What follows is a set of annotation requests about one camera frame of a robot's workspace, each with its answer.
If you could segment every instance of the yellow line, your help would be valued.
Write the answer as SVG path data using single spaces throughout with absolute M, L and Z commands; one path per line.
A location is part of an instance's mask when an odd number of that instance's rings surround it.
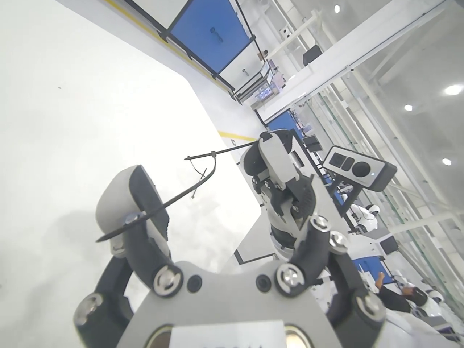
M 255 138 L 239 136 L 238 134 L 233 134 L 233 133 L 225 133 L 224 131 L 218 131 L 218 133 L 223 138 L 242 139 L 243 141 L 249 141 L 249 142 L 254 142 L 256 140 Z
M 113 0 L 104 0 L 107 2 L 109 5 L 114 7 L 118 12 L 122 13 L 124 16 L 126 16 L 129 20 L 134 22 L 136 25 L 138 25 L 140 28 L 145 30 L 147 33 L 152 35 L 156 41 L 161 43 L 163 46 L 169 48 L 172 52 L 176 53 L 179 57 L 181 57 L 184 61 L 187 61 L 190 65 L 192 65 L 194 68 L 196 68 L 199 72 L 201 72 L 204 76 L 206 76 L 208 79 L 213 81 L 219 88 L 227 92 L 227 89 L 222 86 L 219 82 L 217 82 L 207 71 L 205 71 L 203 68 L 201 68 L 197 63 L 192 61 L 189 57 L 187 57 L 184 53 L 182 53 L 180 50 L 176 49 L 174 46 L 172 46 L 170 43 L 166 43 L 162 38 L 159 37 L 158 32 L 156 30 L 152 30 L 150 27 L 146 26 L 143 22 L 135 18 L 133 15 L 131 15 L 129 12 L 124 10 L 122 7 L 117 5 Z

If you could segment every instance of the computer screen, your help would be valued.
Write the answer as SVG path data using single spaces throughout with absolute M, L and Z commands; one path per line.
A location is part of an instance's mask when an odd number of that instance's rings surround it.
M 303 142 L 308 151 L 310 151 L 311 153 L 315 151 L 322 151 L 322 147 L 320 146 L 320 143 L 316 136 L 307 136 L 303 138 Z
M 261 75 L 265 77 L 270 69 L 269 61 L 266 61 L 261 68 Z
M 270 85 L 272 83 L 272 78 L 274 78 L 274 73 L 272 73 L 272 70 L 269 70 L 269 73 L 267 74 L 266 81 Z

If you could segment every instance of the worker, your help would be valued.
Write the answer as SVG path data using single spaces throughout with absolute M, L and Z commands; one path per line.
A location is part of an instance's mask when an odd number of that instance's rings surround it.
M 403 287 L 401 289 L 402 295 L 400 295 L 383 285 L 384 278 L 385 274 L 379 272 L 376 280 L 376 287 L 378 288 L 377 296 L 389 310 L 410 313 L 412 308 L 408 300 L 415 303 L 418 307 L 422 307 L 427 303 L 427 294 L 419 288 Z

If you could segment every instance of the white label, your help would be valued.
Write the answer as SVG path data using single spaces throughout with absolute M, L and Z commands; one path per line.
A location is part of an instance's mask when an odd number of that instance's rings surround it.
M 282 320 L 174 327 L 169 348 L 285 348 Z

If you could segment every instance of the blue panel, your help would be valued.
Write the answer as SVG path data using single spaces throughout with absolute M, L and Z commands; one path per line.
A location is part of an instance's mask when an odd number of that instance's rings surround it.
M 383 283 L 393 283 L 393 278 L 388 274 L 378 256 L 361 257 L 353 260 L 353 263 L 358 271 L 360 271 L 359 266 L 361 266 L 364 272 L 370 272 L 374 280 L 377 280 L 379 272 L 383 272 L 385 274 Z
M 267 124 L 269 130 L 278 130 L 278 129 L 286 129 L 292 130 L 295 129 L 300 139 L 303 139 L 303 133 L 300 128 L 297 126 L 295 120 L 293 119 L 292 114 L 290 111 L 285 111 L 285 113 L 280 114 L 280 116 L 274 118 Z
M 250 41 L 229 0 L 193 0 L 171 33 L 215 72 Z

